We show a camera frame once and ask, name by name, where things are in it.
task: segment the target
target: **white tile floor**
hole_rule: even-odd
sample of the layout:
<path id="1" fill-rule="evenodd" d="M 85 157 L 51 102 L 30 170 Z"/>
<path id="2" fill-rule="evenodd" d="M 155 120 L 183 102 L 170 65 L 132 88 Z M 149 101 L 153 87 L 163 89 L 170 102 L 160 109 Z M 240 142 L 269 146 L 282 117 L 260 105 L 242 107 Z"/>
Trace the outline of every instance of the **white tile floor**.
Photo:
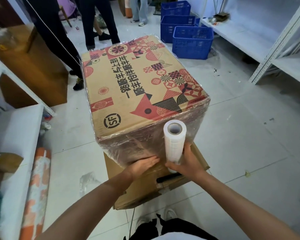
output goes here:
<path id="1" fill-rule="evenodd" d="M 156 34 L 160 16 L 152 15 L 144 27 L 113 13 L 121 41 Z M 64 24 L 80 54 L 86 52 L 82 22 Z M 111 45 L 99 42 L 96 47 Z M 252 202 L 300 229 L 300 84 L 290 77 L 264 78 L 257 86 L 248 83 L 253 65 L 240 61 L 240 52 L 221 38 L 217 53 L 207 60 L 184 60 L 187 70 L 211 96 L 211 103 L 195 142 L 210 172 Z M 58 116 L 45 135 L 52 150 L 51 177 L 44 229 L 79 199 L 79 179 L 93 171 L 100 182 L 108 179 L 103 153 L 94 140 L 84 91 L 74 92 L 75 78 L 68 86 L 68 103 L 54 107 Z M 199 186 L 187 183 L 151 200 L 135 211 L 110 210 L 90 239 L 128 238 L 138 217 L 154 218 L 170 206 L 184 220 L 197 224 L 219 239 L 247 236 Z"/>

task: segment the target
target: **cable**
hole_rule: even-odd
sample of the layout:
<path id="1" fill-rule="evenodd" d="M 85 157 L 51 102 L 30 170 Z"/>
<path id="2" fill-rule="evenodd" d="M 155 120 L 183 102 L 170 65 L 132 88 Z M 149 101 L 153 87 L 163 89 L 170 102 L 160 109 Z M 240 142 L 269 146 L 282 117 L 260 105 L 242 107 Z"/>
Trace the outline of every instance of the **cable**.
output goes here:
<path id="1" fill-rule="evenodd" d="M 56 37 L 54 35 L 54 33 L 51 31 L 51 29 L 45 24 L 45 22 L 41 19 L 41 17 L 39 16 L 39 14 L 37 13 L 37 11 L 33 8 L 33 6 L 31 5 L 31 3 L 26 0 L 27 3 L 30 5 L 30 7 L 33 9 L 33 11 L 37 14 L 37 16 L 40 18 L 40 20 L 44 23 L 44 25 L 48 28 L 48 30 L 50 30 L 50 32 L 53 34 L 54 37 Z M 62 47 L 66 50 L 66 52 L 68 52 L 68 54 L 75 60 L 75 62 L 80 66 L 80 64 L 78 63 L 78 61 L 69 53 L 69 51 L 63 46 L 63 44 L 60 42 L 60 40 L 58 40 L 59 43 L 62 45 Z"/>
<path id="2" fill-rule="evenodd" d="M 131 225 L 130 225 L 130 231 L 129 231 L 129 239 L 130 239 L 130 236 L 131 236 L 131 228 L 132 228 L 132 221 L 133 221 L 133 216 L 134 216 L 134 210 L 136 208 L 133 208 L 133 214 L 132 214 L 132 219 L 131 219 Z"/>

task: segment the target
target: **wooden chair leg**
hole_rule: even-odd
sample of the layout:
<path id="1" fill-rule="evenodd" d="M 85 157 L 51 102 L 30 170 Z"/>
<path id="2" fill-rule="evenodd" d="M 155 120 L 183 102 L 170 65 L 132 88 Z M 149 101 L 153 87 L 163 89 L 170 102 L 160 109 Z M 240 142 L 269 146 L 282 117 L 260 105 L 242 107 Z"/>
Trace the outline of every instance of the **wooden chair leg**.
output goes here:
<path id="1" fill-rule="evenodd" d="M 60 10 L 61 10 L 62 14 L 64 15 L 65 19 L 67 20 L 69 26 L 72 28 L 72 25 L 71 25 L 71 23 L 70 23 L 70 21 L 68 19 L 68 16 L 67 16 L 65 10 L 63 9 L 63 6 L 59 6 L 59 7 L 60 7 Z"/>

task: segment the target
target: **forearm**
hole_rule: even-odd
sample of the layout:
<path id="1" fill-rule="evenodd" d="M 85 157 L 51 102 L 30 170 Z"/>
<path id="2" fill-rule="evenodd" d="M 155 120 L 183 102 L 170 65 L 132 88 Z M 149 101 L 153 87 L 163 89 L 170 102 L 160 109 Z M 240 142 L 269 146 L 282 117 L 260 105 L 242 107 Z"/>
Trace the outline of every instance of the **forearm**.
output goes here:
<path id="1" fill-rule="evenodd" d="M 254 239 L 300 239 L 284 222 L 250 202 L 210 174 L 200 175 L 198 184 Z"/>
<path id="2" fill-rule="evenodd" d="M 123 171 L 99 185 L 70 206 L 38 239 L 87 239 L 131 183 L 132 177 Z"/>

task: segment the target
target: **sf express logo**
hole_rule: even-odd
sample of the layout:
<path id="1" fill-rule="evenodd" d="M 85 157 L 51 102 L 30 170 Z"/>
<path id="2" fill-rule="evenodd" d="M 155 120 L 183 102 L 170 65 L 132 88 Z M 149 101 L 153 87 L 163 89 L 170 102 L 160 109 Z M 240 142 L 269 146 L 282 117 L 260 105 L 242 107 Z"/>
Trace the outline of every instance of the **sf express logo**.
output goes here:
<path id="1" fill-rule="evenodd" d="M 103 124 L 106 128 L 115 128 L 121 123 L 121 117 L 118 113 L 112 113 L 106 116 L 103 120 Z"/>

